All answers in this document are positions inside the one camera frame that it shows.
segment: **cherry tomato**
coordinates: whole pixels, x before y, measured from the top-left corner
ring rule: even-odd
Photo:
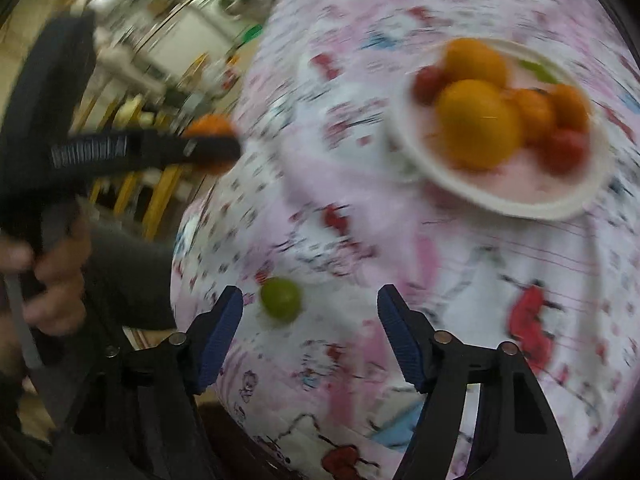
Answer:
[[[552,174],[567,174],[578,168],[589,153],[589,136],[575,130],[554,131],[538,148],[540,165]]]
[[[414,99],[420,104],[430,105],[446,84],[443,69],[436,65],[423,66],[415,75]]]

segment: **finger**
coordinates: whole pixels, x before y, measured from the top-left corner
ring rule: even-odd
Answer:
[[[84,279],[79,272],[65,283],[50,286],[24,305],[24,320],[31,326],[53,323],[73,314],[73,310],[81,302],[84,291]]]
[[[51,252],[36,262],[36,278],[45,284],[65,281],[78,272],[91,253],[91,237],[85,218],[79,218],[69,236],[61,240]]]
[[[68,304],[64,316],[40,322],[36,327],[43,333],[53,336],[70,335],[78,331],[86,319],[84,303],[75,300]]]
[[[0,272],[19,272],[30,267],[33,250],[23,243],[0,235]]]

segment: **green object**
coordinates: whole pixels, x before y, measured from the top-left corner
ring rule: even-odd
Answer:
[[[533,72],[536,75],[536,79],[542,83],[551,83],[554,85],[559,83],[558,79],[549,72],[548,68],[540,63],[521,59],[518,61],[518,64],[526,70]]]
[[[262,306],[274,319],[290,323],[302,310],[300,287],[287,278],[269,278],[260,288]]]
[[[255,40],[255,38],[257,38],[261,34],[262,26],[254,25],[252,28],[245,32],[244,36],[242,37],[242,44],[249,43],[251,40]]]

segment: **pink tablecloth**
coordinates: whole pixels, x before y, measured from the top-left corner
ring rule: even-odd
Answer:
[[[589,92],[616,171],[585,214],[503,218],[414,182],[390,154],[382,119],[395,81],[422,47],[459,35],[524,43]],[[376,317],[391,282],[469,344],[495,347],[514,309],[540,310],[542,329],[524,327],[519,344],[578,471],[638,378],[639,81],[597,0],[279,0],[236,112],[246,152],[190,207],[175,251],[181,329],[225,285],[244,291],[216,383],[236,421],[301,478],[390,479],[422,404]],[[273,275],[303,289],[288,326],[260,305]],[[451,477],[468,455],[476,388],[467,401]]]

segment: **yellow orange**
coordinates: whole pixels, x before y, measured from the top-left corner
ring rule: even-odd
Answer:
[[[589,103],[573,86],[555,85],[549,98],[556,111],[560,128],[586,132],[589,125]]]
[[[556,112],[546,95],[537,90],[518,88],[510,97],[520,114],[526,142],[540,142],[556,129]]]
[[[502,55],[474,38],[449,41],[444,53],[444,71],[448,81],[479,79],[504,88],[509,78]]]
[[[447,86],[436,101],[444,150],[470,170],[491,170],[522,145],[518,113],[486,81]]]

